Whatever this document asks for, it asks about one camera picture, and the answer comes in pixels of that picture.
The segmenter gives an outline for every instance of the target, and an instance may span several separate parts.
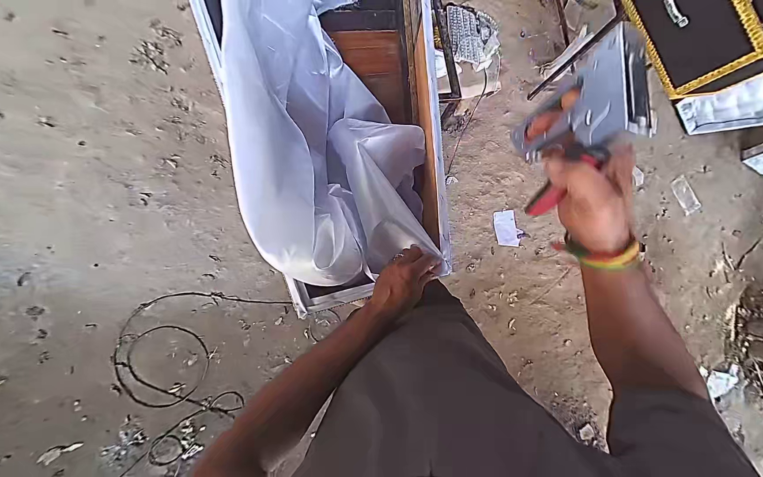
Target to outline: wire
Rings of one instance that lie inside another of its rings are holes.
[[[152,444],[149,446],[149,449],[143,453],[139,458],[137,458],[131,465],[128,466],[121,474],[120,477],[123,477],[127,473],[129,473],[140,461],[142,461],[144,458],[146,458],[149,463],[152,463],[153,465],[157,466],[167,466],[172,464],[173,462],[178,461],[180,458],[182,458],[185,453],[189,450],[185,449],[185,444],[183,440],[173,434],[173,432],[182,424],[184,424],[186,421],[193,419],[194,417],[204,414],[204,413],[216,413],[220,417],[234,417],[234,412],[241,410],[246,402],[243,399],[243,395],[240,394],[240,392],[235,390],[228,390],[223,391],[219,393],[217,396],[207,396],[204,399],[197,400],[193,399],[191,396],[194,392],[199,388],[199,385],[202,384],[202,382],[205,380],[205,376],[208,374],[208,368],[210,366],[211,358],[213,357],[212,352],[208,352],[208,346],[206,345],[205,341],[200,337],[196,332],[177,325],[159,325],[150,329],[147,329],[146,331],[142,333],[129,333],[128,329],[130,328],[132,321],[134,321],[135,318],[137,318],[141,313],[143,313],[144,310],[150,308],[155,303],[158,303],[162,299],[168,299],[168,298],[177,298],[181,296],[202,296],[205,298],[210,298],[215,305],[219,304],[219,300],[223,299],[226,301],[236,301],[240,303],[249,303],[254,305],[291,305],[290,301],[279,301],[279,300],[268,300],[268,299],[250,299],[250,298],[240,298],[239,296],[235,295],[226,295],[222,292],[210,292],[210,293],[204,293],[204,292],[197,292],[197,291],[185,291],[185,292],[179,292],[174,293],[170,295],[163,295],[159,296],[158,298],[152,299],[150,301],[147,301],[145,303],[141,303],[131,315],[129,315],[128,319],[125,320],[125,323],[123,324],[120,335],[117,338],[116,346],[113,348],[113,355],[111,356],[111,364],[113,365],[113,374],[116,377],[117,385],[119,386],[120,390],[125,393],[126,396],[132,399],[132,401],[136,402],[137,404],[149,407],[149,408],[157,408],[157,409],[164,409],[167,407],[177,406],[183,402],[192,404],[194,406],[198,406],[199,408],[196,409],[193,413],[190,413],[186,415],[184,418],[173,424],[170,428],[166,429],[161,435],[156,437]],[[199,347],[201,348],[202,352],[205,355],[205,365],[204,369],[202,370],[202,374],[199,376],[198,380],[196,381],[196,384],[193,385],[190,390],[188,390],[185,394],[179,395],[179,391],[176,392],[170,392],[169,390],[166,390],[158,385],[154,385],[147,380],[145,380],[140,374],[137,373],[135,370],[134,365],[132,364],[132,353],[135,349],[135,347],[141,343],[141,340],[150,335],[151,333],[154,333],[158,330],[172,330],[178,333],[185,333],[190,336],[192,336],[196,342],[198,343]],[[128,380],[132,380],[136,382],[139,385],[143,385],[148,389],[157,391],[160,394],[163,394],[165,396],[169,396],[172,398],[171,401],[168,402],[151,402],[147,399],[138,396],[133,391],[132,387],[129,385]],[[234,396],[235,400],[237,401],[237,405],[233,406],[225,406],[221,405],[219,403],[220,399],[223,399],[226,396]],[[172,442],[174,446],[178,447],[179,451],[175,454],[173,458],[160,458],[156,455],[155,450],[158,448],[158,446],[163,442]]]
[[[493,81],[493,91],[496,91],[496,86],[499,84],[499,72],[500,72],[500,67],[502,65],[502,57],[497,55],[496,58],[497,58],[496,81]],[[458,154],[458,146],[461,145],[461,137],[464,137],[464,133],[466,133],[467,131],[467,126],[470,125],[470,121],[473,120],[473,116],[476,114],[476,108],[479,107],[479,103],[482,102],[482,97],[484,97],[485,92],[487,92],[487,68],[485,68],[483,71],[485,73],[485,86],[482,88],[482,93],[479,94],[479,99],[476,100],[476,105],[473,106],[473,110],[470,112],[470,117],[467,118],[467,123],[464,124],[464,129],[461,130],[461,135],[458,136],[458,141],[455,143],[455,149],[452,151],[452,157],[449,159],[449,167],[446,170],[447,176],[452,171],[452,164],[455,161],[455,155]]]

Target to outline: colorful bracelet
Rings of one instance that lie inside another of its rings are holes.
[[[623,270],[638,263],[641,252],[641,244],[631,237],[629,244],[623,251],[617,254],[593,253],[574,241],[570,234],[564,237],[564,244],[557,244],[557,250],[566,250],[579,259],[581,265],[605,270]]]

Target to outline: yellow trim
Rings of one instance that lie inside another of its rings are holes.
[[[670,79],[670,75],[667,74],[667,70],[664,68],[664,64],[661,62],[661,57],[658,56],[658,50],[655,49],[655,45],[652,43],[650,34],[646,31],[646,27],[643,26],[641,16],[638,14],[638,10],[635,8],[634,2],[632,0],[622,0],[622,2],[623,9],[626,10],[626,15],[629,16],[631,23],[635,24],[635,27],[641,31],[643,39],[646,40],[647,54],[650,56],[652,66],[654,66],[655,70],[658,71],[658,76],[661,79],[661,84],[664,86],[664,91],[667,93],[667,96],[670,99],[682,98],[682,96],[680,96],[679,93],[676,92],[676,89],[673,87],[673,81]]]
[[[729,75],[732,72],[747,66],[748,64],[754,63],[758,60],[763,60],[763,23],[761,22],[761,18],[758,17],[758,13],[755,11],[755,8],[753,8],[752,0],[731,1],[735,7],[737,16],[740,18],[741,23],[744,26],[747,36],[749,37],[749,41],[752,43],[753,49],[755,50],[752,53],[747,53],[746,55],[732,61],[729,64],[725,64],[715,71],[710,71],[693,81],[689,81],[680,87],[676,87],[673,85],[673,81],[670,75],[664,68],[661,57],[658,55],[658,50],[655,48],[650,34],[647,32],[646,27],[643,25],[640,14],[635,8],[633,0],[622,0],[623,8],[626,10],[626,15],[628,15],[631,23],[633,23],[635,27],[640,30],[641,34],[643,35],[643,39],[646,40],[647,54],[649,55],[650,61],[655,67],[655,70],[658,72],[658,76],[661,79],[661,84],[664,87],[664,91],[667,93],[667,97],[670,99],[680,99],[687,98],[688,96],[702,96],[704,94],[709,94],[691,94],[690,92],[698,87],[703,87],[712,81]]]
[[[750,63],[754,63],[757,60],[761,60],[760,54],[756,52],[747,53],[746,55],[738,58],[737,60],[734,60],[729,64],[725,64],[724,66],[717,68],[715,71],[710,71],[708,73],[705,73],[704,75],[700,76],[694,81],[688,81],[682,86],[676,88],[676,94],[687,95],[689,92],[694,91],[694,89],[701,86],[705,86],[708,83],[715,81],[718,78],[722,78],[728,74],[731,74],[732,72],[739,70]]]
[[[756,53],[763,53],[763,23],[752,6],[752,0],[732,0],[732,4],[735,6],[737,16],[741,17],[741,23],[747,30],[753,49]]]

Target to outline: silver handle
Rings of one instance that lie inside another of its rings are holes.
[[[676,6],[676,0],[664,0],[664,8],[667,8],[667,14],[679,28],[684,28],[689,22],[687,17],[679,11],[679,7]]]

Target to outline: wooden frame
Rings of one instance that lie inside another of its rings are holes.
[[[423,200],[423,227],[431,241],[440,249],[443,259],[451,265],[452,251],[449,241],[449,213],[441,147],[438,81],[434,71],[431,0],[396,1],[401,2],[402,9],[397,10],[404,17],[402,30],[405,56],[408,60],[409,109],[412,121],[416,118],[413,122],[420,125],[426,135],[427,153],[420,195]],[[217,87],[221,92],[220,35],[215,32],[214,16],[208,12],[208,8],[214,8],[214,5],[219,4],[208,0],[191,0],[190,5]],[[356,284],[352,287],[333,287],[331,293],[312,296],[308,285],[288,276],[285,276],[285,280],[293,306],[301,318],[310,313],[366,298],[372,295],[374,286],[374,284]]]

